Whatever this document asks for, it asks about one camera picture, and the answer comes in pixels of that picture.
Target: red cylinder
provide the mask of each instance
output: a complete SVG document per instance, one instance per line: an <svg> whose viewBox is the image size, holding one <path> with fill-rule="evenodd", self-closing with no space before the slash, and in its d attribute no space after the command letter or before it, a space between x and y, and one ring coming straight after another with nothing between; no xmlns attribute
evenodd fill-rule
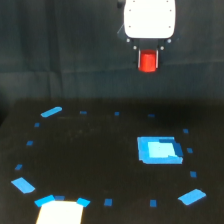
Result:
<svg viewBox="0 0 224 224"><path fill-rule="evenodd" d="M156 51L142 50L139 55L139 67L142 72L155 72L156 71Z"/></svg>

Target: black backdrop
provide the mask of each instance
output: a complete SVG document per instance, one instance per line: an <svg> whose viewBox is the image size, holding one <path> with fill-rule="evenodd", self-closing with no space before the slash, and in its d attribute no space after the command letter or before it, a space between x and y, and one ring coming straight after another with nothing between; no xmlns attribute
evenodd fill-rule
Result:
<svg viewBox="0 0 224 224"><path fill-rule="evenodd" d="M177 0L180 40L155 75L119 40L116 0L0 0L0 112L20 98L224 100L224 4Z"/></svg>

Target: blue tape strip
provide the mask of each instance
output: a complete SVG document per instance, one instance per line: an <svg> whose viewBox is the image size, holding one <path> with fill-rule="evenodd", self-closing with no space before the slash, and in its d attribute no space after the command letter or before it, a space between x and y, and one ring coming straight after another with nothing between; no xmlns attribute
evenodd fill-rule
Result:
<svg viewBox="0 0 224 224"><path fill-rule="evenodd" d="M33 145L33 141L28 141L28 142L26 143L26 145L27 145L27 146L31 146L31 145Z"/></svg>
<svg viewBox="0 0 224 224"><path fill-rule="evenodd" d="M148 114L148 117L155 117L155 114Z"/></svg>
<svg viewBox="0 0 224 224"><path fill-rule="evenodd" d="M182 157L169 156L167 158L148 158L143 160L146 164L182 164Z"/></svg>
<svg viewBox="0 0 224 224"><path fill-rule="evenodd" d="M80 111L80 114L86 115L87 114L87 111Z"/></svg>
<svg viewBox="0 0 224 224"><path fill-rule="evenodd" d="M113 200L112 199L105 199L104 206L112 206Z"/></svg>
<svg viewBox="0 0 224 224"><path fill-rule="evenodd" d="M159 139L160 143L176 143L174 139Z"/></svg>
<svg viewBox="0 0 224 224"><path fill-rule="evenodd" d="M77 200L77 204L82 205L83 207L87 207L89 205L90 201L83 199L83 198L79 198Z"/></svg>
<svg viewBox="0 0 224 224"><path fill-rule="evenodd" d="M17 166L16 166L16 168L15 168L15 170L20 170L21 168L22 168L22 164L18 164Z"/></svg>
<svg viewBox="0 0 224 224"><path fill-rule="evenodd" d="M193 153L193 149L192 148L187 148L187 152L188 153Z"/></svg>
<svg viewBox="0 0 224 224"><path fill-rule="evenodd" d="M35 188L22 177L11 181L11 183L14 186L16 186L20 191L22 191L24 194L31 193L35 190Z"/></svg>
<svg viewBox="0 0 224 224"><path fill-rule="evenodd" d="M35 123L35 124L34 124L34 127L35 127L35 128L39 128L39 127L40 127L40 123Z"/></svg>
<svg viewBox="0 0 224 224"><path fill-rule="evenodd" d="M55 201L64 201L65 196L54 196Z"/></svg>
<svg viewBox="0 0 224 224"><path fill-rule="evenodd" d="M188 134L189 130L188 129L183 129L184 134Z"/></svg>
<svg viewBox="0 0 224 224"><path fill-rule="evenodd" d="M182 201L185 205L190 205L201 198L206 197L206 194L198 189L195 189L181 197L178 198L178 200Z"/></svg>
<svg viewBox="0 0 224 224"><path fill-rule="evenodd" d="M61 107L55 107L55 108L53 108L53 109L50 109L50 110L48 110L48 111L42 113L41 116L42 116L42 117L49 117L49 116L51 116L51 115L53 115L53 114L56 114L56 113L58 113L58 112L60 112L60 111L62 111L62 108L61 108Z"/></svg>
<svg viewBox="0 0 224 224"><path fill-rule="evenodd" d="M156 200L150 200L150 207L157 207L157 201Z"/></svg>
<svg viewBox="0 0 224 224"><path fill-rule="evenodd" d="M174 151L177 156L184 156L183 151L181 149L181 145L179 143L173 143Z"/></svg>
<svg viewBox="0 0 224 224"><path fill-rule="evenodd" d="M190 175L193 178L197 178L197 173L195 171L190 171Z"/></svg>
<svg viewBox="0 0 224 224"><path fill-rule="evenodd" d="M55 201L54 196L53 195L49 195L45 198L41 198L37 201L35 201L34 203L37 205L37 207L41 207L43 204L46 204L50 201Z"/></svg>

